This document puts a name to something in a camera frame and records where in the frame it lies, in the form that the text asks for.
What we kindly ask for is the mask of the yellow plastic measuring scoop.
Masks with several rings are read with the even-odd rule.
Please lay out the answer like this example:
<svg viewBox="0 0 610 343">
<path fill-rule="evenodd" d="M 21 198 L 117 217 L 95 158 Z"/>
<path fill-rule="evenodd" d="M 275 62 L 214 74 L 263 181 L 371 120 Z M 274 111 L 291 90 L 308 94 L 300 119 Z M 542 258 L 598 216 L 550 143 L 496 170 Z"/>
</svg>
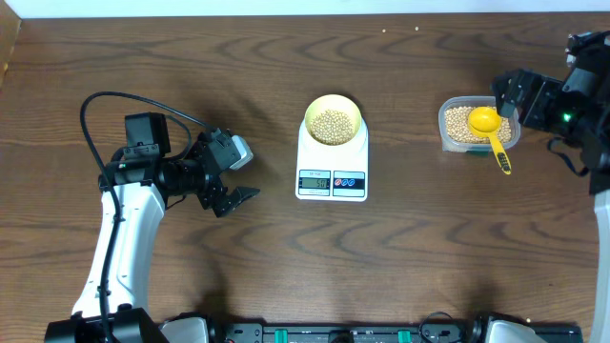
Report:
<svg viewBox="0 0 610 343">
<path fill-rule="evenodd" d="M 492 152 L 500 169 L 505 174 L 510 175 L 512 173 L 512 166 L 509 157 L 498 138 L 498 131 L 501 124 L 501 117 L 490 107 L 474 108 L 469 113 L 467 120 L 469 131 L 475 136 L 487 138 L 489 140 Z"/>
</svg>

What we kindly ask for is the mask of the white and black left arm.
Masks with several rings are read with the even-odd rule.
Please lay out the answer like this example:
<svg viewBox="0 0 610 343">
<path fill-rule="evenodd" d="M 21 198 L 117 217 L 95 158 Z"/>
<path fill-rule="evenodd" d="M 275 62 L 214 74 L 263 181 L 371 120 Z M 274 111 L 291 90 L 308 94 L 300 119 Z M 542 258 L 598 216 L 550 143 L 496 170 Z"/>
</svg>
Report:
<svg viewBox="0 0 610 343">
<path fill-rule="evenodd" d="M 207 342 L 207 321 L 180 314 L 163 324 L 148 314 L 149 274 L 159 225 L 172 196 L 197 196 L 217 217 L 257 195 L 228 190 L 220 175 L 249 163 L 244 138 L 221 129 L 199 134 L 170 156 L 168 116 L 146 112 L 125 118 L 127 145 L 99 178 L 103 217 L 88 281 L 72 315 L 51 322 L 47 342 Z"/>
</svg>

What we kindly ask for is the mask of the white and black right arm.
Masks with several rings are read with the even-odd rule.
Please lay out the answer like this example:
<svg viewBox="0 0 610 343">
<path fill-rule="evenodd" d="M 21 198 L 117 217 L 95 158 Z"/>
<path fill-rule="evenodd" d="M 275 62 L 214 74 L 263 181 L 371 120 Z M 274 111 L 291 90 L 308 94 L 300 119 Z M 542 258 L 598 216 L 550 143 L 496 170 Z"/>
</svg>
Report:
<svg viewBox="0 0 610 343">
<path fill-rule="evenodd" d="M 494 78 L 491 90 L 502 117 L 518 114 L 526 128 L 555 135 L 547 149 L 561 142 L 580 150 L 590 177 L 599 229 L 599 266 L 592 342 L 609 340 L 609 32 L 570 34 L 565 49 L 570 68 L 564 80 L 523 69 Z"/>
</svg>

